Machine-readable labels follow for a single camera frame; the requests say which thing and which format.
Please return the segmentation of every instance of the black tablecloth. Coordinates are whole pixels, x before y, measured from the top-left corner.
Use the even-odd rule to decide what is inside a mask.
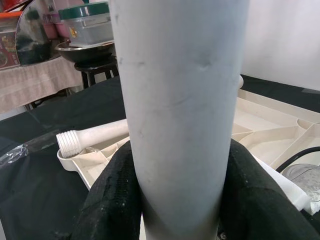
[[[320,112],[320,95],[244,77],[244,90]],[[126,118],[118,77],[0,122],[0,156],[54,130],[86,129]],[[54,144],[0,169],[0,220],[7,240],[50,240],[72,230],[88,190],[63,169]]]

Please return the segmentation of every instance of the metal bowl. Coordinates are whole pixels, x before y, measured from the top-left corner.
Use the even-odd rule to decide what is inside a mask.
[[[114,50],[114,42],[107,42],[94,47],[70,46],[70,41],[65,41],[55,47],[60,55],[73,63],[98,62],[110,56]]]

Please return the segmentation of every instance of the black glove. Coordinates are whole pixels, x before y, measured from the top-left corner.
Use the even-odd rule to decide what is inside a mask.
[[[127,142],[93,184],[68,238],[138,240],[141,213],[140,188]],[[320,240],[274,180],[234,140],[220,218],[228,240]]]

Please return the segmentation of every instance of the pvc pipe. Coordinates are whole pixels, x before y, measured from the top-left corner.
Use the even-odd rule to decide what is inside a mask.
[[[110,0],[147,240],[211,240],[248,0]]]
[[[71,130],[56,135],[64,158],[76,155],[83,149],[129,133],[126,119],[114,121],[85,130]]]

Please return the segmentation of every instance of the clear plastic wrap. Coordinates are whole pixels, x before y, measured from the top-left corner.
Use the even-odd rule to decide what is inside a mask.
[[[56,144],[56,135],[58,133],[60,133],[60,130],[53,130],[19,146],[16,146],[12,150],[0,156],[0,169],[16,162],[20,158],[23,158],[30,153],[38,152],[52,146],[53,144]]]

